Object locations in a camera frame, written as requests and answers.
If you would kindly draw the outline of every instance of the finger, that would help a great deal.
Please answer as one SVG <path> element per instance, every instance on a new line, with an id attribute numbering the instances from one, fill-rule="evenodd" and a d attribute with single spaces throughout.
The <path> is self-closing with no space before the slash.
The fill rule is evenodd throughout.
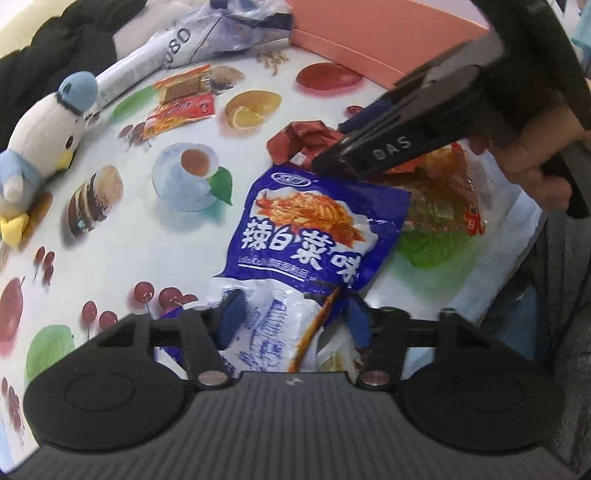
<path id="1" fill-rule="evenodd" d="M 474 155 L 482 155 L 491 143 L 484 135 L 473 135 L 468 139 L 468 142 Z"/>
<path id="2" fill-rule="evenodd" d="M 544 210 L 566 210 L 573 194 L 572 188 L 562 177 L 544 177 L 543 182 L 532 188 L 524 189 Z"/>
<path id="3" fill-rule="evenodd" d="M 507 180 L 520 185 L 524 190 L 533 190 L 544 183 L 544 174 L 538 167 L 520 173 L 506 173 Z"/>
<path id="4" fill-rule="evenodd" d="M 585 137 L 585 131 L 566 105 L 549 108 L 525 126 L 496 161 L 504 173 L 519 173 L 542 165 L 556 152 Z"/>

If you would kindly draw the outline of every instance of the pink box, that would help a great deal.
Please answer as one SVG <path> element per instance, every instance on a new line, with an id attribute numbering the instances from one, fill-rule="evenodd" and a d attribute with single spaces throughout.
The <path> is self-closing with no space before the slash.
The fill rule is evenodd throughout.
<path id="1" fill-rule="evenodd" d="M 488 30 L 412 0 L 288 0 L 294 45 L 385 88 L 426 61 Z"/>

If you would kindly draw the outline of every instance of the red packaging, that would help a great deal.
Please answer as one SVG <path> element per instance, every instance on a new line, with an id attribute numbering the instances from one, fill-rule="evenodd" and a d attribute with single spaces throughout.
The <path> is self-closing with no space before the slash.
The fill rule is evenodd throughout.
<path id="1" fill-rule="evenodd" d="M 343 137 L 320 120 L 292 122 L 269 139 L 267 151 L 275 165 L 290 162 L 303 170 L 311 170 L 312 160 Z"/>
<path id="2" fill-rule="evenodd" d="M 154 137 L 162 132 L 213 115 L 215 115 L 213 94 L 184 97 L 160 105 L 146 120 L 143 138 Z"/>

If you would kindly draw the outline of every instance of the yellow plush feet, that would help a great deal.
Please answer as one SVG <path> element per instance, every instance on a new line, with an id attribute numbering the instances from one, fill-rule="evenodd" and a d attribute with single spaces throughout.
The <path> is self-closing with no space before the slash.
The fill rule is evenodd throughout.
<path id="1" fill-rule="evenodd" d="M 22 231 L 29 223 L 29 216 L 26 213 L 19 215 L 12 220 L 0 217 L 0 233 L 2 240 L 13 248 L 16 248 L 21 241 Z"/>

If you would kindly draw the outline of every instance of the plush bird toy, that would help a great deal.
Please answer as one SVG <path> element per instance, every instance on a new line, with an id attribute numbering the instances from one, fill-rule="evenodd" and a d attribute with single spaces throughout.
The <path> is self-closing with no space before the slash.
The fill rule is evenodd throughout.
<path id="1" fill-rule="evenodd" d="M 70 167 L 85 128 L 83 114 L 97 95 L 94 75 L 77 72 L 18 121 L 0 153 L 0 235 L 6 244 L 20 242 L 40 186 Z"/>

